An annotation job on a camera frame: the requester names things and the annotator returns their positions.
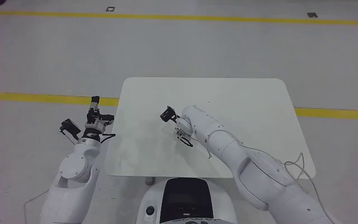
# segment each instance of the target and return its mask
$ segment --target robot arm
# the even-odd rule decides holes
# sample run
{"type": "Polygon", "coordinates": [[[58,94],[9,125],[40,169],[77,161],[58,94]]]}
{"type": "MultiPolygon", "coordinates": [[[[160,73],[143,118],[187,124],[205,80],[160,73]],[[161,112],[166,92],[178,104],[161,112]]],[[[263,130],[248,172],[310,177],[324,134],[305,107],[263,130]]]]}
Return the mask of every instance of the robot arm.
{"type": "Polygon", "coordinates": [[[161,118],[177,123],[180,140],[189,141],[194,133],[209,153],[230,168],[241,196],[254,207],[269,211],[277,224],[331,223],[321,205],[296,185],[278,161],[243,147],[222,124],[197,106],[184,108],[182,117],[168,107],[161,118]]]}
{"type": "Polygon", "coordinates": [[[103,134],[105,127],[114,120],[113,115],[100,114],[99,101],[99,96],[92,98],[82,138],[78,139],[80,130],[71,120],[62,122],[60,132],[67,130],[78,141],[74,152],[62,161],[50,187],[40,215],[41,224],[82,223],[86,217],[100,172],[95,163],[101,148],[100,134],[103,134]],[[70,189],[68,180],[86,184],[70,189]]]}

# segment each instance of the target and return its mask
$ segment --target white cable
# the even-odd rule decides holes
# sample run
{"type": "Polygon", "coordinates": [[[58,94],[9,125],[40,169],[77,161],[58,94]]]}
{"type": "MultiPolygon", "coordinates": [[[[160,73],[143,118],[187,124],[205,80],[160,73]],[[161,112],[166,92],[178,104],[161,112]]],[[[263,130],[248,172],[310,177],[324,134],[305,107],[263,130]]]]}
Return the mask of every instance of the white cable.
{"type": "Polygon", "coordinates": [[[27,202],[25,202],[23,204],[23,217],[24,217],[24,220],[25,220],[25,224],[27,224],[27,216],[26,216],[26,204],[28,204],[29,202],[32,202],[33,200],[39,198],[40,196],[42,196],[43,194],[47,193],[50,189],[48,189],[47,191],[39,194],[38,196],[36,196],[35,198],[31,198],[30,200],[28,200],[27,202]]]}
{"type": "Polygon", "coordinates": [[[328,212],[327,212],[326,209],[324,208],[324,206],[323,206],[323,204],[322,204],[322,202],[321,202],[321,198],[319,197],[318,190],[317,190],[317,188],[315,187],[315,184],[313,183],[313,180],[312,180],[312,178],[310,177],[310,175],[309,175],[302,167],[300,167],[298,164],[296,164],[295,162],[291,162],[291,161],[287,161],[287,162],[284,163],[284,166],[285,166],[285,169],[286,169],[287,172],[288,172],[288,170],[287,170],[287,165],[295,165],[295,166],[297,166],[298,168],[301,169],[301,172],[303,172],[303,173],[308,177],[308,179],[311,181],[311,183],[312,183],[312,185],[313,185],[315,194],[317,195],[317,198],[318,198],[318,202],[319,202],[319,204],[321,205],[324,214],[326,214],[326,216],[327,216],[327,218],[330,220],[330,222],[332,222],[333,224],[335,224],[335,222],[330,218],[330,216],[328,215],[328,212]]]}

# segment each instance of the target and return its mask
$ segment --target gray floor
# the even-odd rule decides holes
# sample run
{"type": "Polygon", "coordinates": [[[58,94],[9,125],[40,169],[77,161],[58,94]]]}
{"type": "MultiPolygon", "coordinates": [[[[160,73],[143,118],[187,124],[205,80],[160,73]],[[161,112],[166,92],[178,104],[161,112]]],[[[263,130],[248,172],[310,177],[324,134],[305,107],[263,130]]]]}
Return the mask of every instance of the gray floor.
{"type": "MultiPolygon", "coordinates": [[[[103,13],[107,6],[116,13],[282,18],[315,11],[319,18],[358,20],[354,1],[8,0],[0,10],[103,13]]],[[[134,76],[273,77],[286,83],[294,106],[358,109],[357,38],[357,26],[0,16],[0,90],[119,97],[123,81],[134,76]]],[[[23,223],[23,203],[47,190],[73,150],[57,132],[60,122],[83,125],[88,107],[1,101],[0,108],[0,220],[23,223]]],[[[358,120],[299,121],[323,203],[343,223],[356,223],[358,120]]],[[[106,175],[106,149],[84,223],[134,223],[144,178],[106,175]]],[[[232,180],[214,181],[229,192],[240,223],[274,223],[238,195],[232,180]]],[[[42,202],[29,204],[28,223],[38,222],[42,202]]]]}

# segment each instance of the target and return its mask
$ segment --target yellow floor line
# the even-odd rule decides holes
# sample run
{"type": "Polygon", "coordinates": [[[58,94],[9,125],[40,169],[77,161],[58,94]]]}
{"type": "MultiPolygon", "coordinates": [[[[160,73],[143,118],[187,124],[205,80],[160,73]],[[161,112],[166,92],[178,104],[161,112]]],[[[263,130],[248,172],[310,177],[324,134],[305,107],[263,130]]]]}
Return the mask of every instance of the yellow floor line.
{"type": "MultiPolygon", "coordinates": [[[[83,104],[89,105],[91,97],[88,96],[60,96],[45,94],[11,94],[8,92],[0,92],[0,100],[3,101],[22,101],[22,102],[48,102],[51,104],[83,104]]],[[[118,98],[100,99],[101,106],[118,106],[118,98]]]]}
{"type": "MultiPolygon", "coordinates": [[[[82,104],[89,105],[91,97],[88,96],[59,96],[45,94],[13,94],[0,92],[0,101],[46,102],[51,104],[82,104]]],[[[118,106],[118,98],[102,97],[101,106],[118,106]]],[[[314,118],[341,118],[358,119],[358,110],[295,108],[297,116],[310,116],[314,118]]]]}
{"type": "Polygon", "coordinates": [[[226,22],[270,22],[284,24],[325,24],[325,25],[358,25],[356,20],[319,20],[317,18],[253,18],[225,16],[190,16],[190,15],[136,15],[112,13],[75,13],[75,12],[27,12],[0,11],[0,15],[8,16],[50,16],[50,17],[92,17],[92,18],[129,18],[140,20],[201,20],[226,22]]]}

